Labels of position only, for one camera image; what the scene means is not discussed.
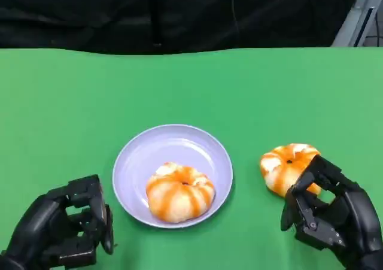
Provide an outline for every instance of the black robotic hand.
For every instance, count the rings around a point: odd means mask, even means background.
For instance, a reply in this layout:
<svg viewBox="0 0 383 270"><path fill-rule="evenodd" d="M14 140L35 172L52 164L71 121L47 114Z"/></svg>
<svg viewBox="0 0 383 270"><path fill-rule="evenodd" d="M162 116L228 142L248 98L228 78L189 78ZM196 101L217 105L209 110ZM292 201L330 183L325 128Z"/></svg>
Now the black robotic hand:
<svg viewBox="0 0 383 270"><path fill-rule="evenodd" d="M308 192L312 183L334 193L334 200L327 204ZM383 269L381 225L370 198L319 155L286 194L281 230L292 225L296 239L331 249L346 269Z"/></svg>
<svg viewBox="0 0 383 270"><path fill-rule="evenodd" d="M83 209L68 215L66 208L71 206ZM108 254L113 253L112 223L98 176L70 181L30 205L0 256L0 269L67 269L95 264L100 242Z"/></svg>

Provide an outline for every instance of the green tablecloth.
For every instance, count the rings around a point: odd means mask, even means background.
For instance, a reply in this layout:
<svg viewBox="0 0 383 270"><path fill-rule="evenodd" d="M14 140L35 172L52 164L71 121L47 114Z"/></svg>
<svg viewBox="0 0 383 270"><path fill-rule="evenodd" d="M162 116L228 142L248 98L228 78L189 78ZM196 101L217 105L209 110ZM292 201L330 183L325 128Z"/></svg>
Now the green tablecloth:
<svg viewBox="0 0 383 270"><path fill-rule="evenodd" d="M90 269L342 269L279 230L259 157L306 142L369 193L383 215L383 52L231 50L177 56L0 51L0 249L29 204L52 187L99 174L114 213L113 256ZM216 136L235 185L211 219L184 230L144 226L111 185L120 149L137 133L186 123Z"/></svg>

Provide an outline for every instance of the pastry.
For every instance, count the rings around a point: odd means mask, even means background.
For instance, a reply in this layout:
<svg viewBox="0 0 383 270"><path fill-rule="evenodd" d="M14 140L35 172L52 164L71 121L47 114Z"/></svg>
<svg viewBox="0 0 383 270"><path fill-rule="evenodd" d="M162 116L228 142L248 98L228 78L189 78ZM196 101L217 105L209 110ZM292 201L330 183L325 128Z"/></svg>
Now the pastry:
<svg viewBox="0 0 383 270"><path fill-rule="evenodd" d="M315 147L298 143L278 146L265 153L260 159L260 168L267 187L284 197L317 154L320 152ZM308 190L318 195L321 188L313 183Z"/></svg>
<svg viewBox="0 0 383 270"><path fill-rule="evenodd" d="M189 166L168 162L150 177L146 193L149 210L159 219L179 223L205 213L215 190L208 177Z"/></svg>

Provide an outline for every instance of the black curtain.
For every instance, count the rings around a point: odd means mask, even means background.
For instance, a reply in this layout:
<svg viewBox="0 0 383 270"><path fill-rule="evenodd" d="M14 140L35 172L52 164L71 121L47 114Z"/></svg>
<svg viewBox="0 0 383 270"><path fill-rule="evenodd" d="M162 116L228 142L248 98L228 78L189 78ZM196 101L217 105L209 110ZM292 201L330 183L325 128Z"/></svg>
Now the black curtain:
<svg viewBox="0 0 383 270"><path fill-rule="evenodd" d="M330 46L354 1L0 0L0 47L158 54Z"/></svg>

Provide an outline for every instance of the metal stand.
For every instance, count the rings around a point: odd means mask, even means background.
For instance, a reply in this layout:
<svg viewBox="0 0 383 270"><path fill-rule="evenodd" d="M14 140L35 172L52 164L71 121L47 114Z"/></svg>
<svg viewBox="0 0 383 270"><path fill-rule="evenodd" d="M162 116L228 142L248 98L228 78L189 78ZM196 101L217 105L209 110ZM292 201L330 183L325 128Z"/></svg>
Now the metal stand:
<svg viewBox="0 0 383 270"><path fill-rule="evenodd" d="M374 21L382 0L356 0L339 30L333 47L360 47Z"/></svg>

